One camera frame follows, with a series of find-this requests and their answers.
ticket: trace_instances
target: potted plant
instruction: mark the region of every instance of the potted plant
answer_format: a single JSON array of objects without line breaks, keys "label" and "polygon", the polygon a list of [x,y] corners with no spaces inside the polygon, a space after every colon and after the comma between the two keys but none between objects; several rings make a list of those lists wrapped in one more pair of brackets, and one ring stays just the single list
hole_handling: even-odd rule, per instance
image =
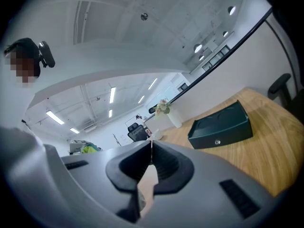
[{"label": "potted plant", "polygon": [[171,103],[167,99],[162,99],[155,107],[155,115],[158,117],[161,114],[165,114],[169,117],[173,125],[177,128],[181,127],[181,122],[178,117],[170,109]]}]

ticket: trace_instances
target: chair armrest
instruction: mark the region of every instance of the chair armrest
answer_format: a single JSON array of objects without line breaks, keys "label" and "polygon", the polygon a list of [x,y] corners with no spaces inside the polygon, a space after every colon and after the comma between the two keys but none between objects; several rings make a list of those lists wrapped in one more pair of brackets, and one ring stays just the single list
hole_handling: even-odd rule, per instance
[{"label": "chair armrest", "polygon": [[282,89],[286,82],[290,79],[290,74],[283,74],[281,75],[270,87],[269,92],[272,94],[277,93],[280,89]]}]

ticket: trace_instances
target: flower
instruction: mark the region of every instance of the flower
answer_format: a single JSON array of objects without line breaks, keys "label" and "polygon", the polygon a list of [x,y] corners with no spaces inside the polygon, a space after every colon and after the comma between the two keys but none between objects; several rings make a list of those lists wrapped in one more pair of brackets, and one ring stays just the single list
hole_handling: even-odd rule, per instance
[{"label": "flower", "polygon": [[155,107],[155,114],[159,116],[160,113],[168,114],[170,112],[170,103],[167,99],[162,99]]}]

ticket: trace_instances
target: white vase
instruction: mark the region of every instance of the white vase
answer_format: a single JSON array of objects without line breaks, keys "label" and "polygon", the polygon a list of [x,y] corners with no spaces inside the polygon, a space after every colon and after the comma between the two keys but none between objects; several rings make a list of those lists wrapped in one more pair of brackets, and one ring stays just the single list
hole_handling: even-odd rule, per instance
[{"label": "white vase", "polygon": [[179,120],[179,117],[172,111],[172,109],[167,114],[167,116],[169,117],[170,121],[173,123],[173,125],[176,128],[180,128],[181,127],[181,121]]}]

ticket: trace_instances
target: window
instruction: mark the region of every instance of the window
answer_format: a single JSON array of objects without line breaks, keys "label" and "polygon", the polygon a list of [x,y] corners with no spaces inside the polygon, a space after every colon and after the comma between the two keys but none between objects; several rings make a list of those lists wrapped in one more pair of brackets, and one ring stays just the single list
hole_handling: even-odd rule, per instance
[{"label": "window", "polygon": [[225,45],[208,63],[206,63],[202,68],[207,71],[210,68],[212,68],[216,63],[228,52],[230,51],[230,48]]},{"label": "window", "polygon": [[186,85],[186,83],[183,83],[182,86],[178,88],[178,90],[179,90],[179,92],[182,92],[186,88],[188,88],[188,85]]}]

